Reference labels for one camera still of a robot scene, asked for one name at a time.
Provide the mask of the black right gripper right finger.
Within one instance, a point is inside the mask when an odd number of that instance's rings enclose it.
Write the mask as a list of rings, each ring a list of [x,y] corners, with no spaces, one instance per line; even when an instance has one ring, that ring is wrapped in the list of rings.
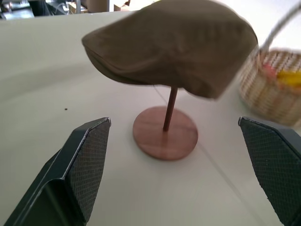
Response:
[[[240,117],[238,125],[257,180],[284,226],[301,226],[301,136],[271,121]]]

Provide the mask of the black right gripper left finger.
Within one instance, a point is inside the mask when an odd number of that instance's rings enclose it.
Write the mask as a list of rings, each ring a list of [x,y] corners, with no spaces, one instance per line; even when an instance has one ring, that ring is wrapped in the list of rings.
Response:
[[[72,131],[42,167],[4,226],[86,226],[102,180],[109,117]]]

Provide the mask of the brown cap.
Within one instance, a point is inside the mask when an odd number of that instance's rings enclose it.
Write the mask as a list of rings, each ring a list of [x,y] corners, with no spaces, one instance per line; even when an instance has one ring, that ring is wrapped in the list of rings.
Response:
[[[82,38],[93,66],[132,85],[219,98],[258,44],[251,25],[212,0],[161,0]]]

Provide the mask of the wooden hat stand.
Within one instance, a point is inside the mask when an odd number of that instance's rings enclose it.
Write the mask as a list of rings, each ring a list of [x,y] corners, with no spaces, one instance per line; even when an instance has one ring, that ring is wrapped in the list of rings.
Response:
[[[198,142],[196,124],[174,107],[177,91],[177,88],[171,88],[167,106],[148,108],[133,123],[133,137],[137,146],[155,159],[183,159]]]

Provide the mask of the woven wicker basket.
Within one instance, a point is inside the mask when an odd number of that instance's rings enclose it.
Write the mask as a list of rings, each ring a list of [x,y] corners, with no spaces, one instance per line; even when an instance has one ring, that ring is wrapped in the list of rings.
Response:
[[[280,71],[301,71],[301,51],[271,49],[278,33],[298,14],[301,0],[279,20],[265,42],[250,54],[241,70],[239,93],[244,103],[265,119],[290,127],[301,127],[301,87],[285,85],[268,78],[262,70],[269,64]]]

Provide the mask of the yellow toy fruit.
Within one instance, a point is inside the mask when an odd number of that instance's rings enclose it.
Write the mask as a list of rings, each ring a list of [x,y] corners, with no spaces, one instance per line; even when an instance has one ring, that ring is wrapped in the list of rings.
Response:
[[[277,79],[290,87],[301,87],[301,71],[280,71],[277,74]]]

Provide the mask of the red toy fruit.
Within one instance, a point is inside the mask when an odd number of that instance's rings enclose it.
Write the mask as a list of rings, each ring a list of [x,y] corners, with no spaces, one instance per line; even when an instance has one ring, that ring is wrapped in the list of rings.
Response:
[[[277,78],[277,72],[275,69],[273,69],[271,67],[271,65],[269,64],[264,64],[262,66],[262,70],[263,70],[263,73],[270,79],[276,79]]]

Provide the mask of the cardboard box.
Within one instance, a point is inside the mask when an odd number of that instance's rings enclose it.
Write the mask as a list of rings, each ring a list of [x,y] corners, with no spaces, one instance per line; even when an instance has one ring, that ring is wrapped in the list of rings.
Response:
[[[114,0],[114,11],[130,11],[131,0]]]

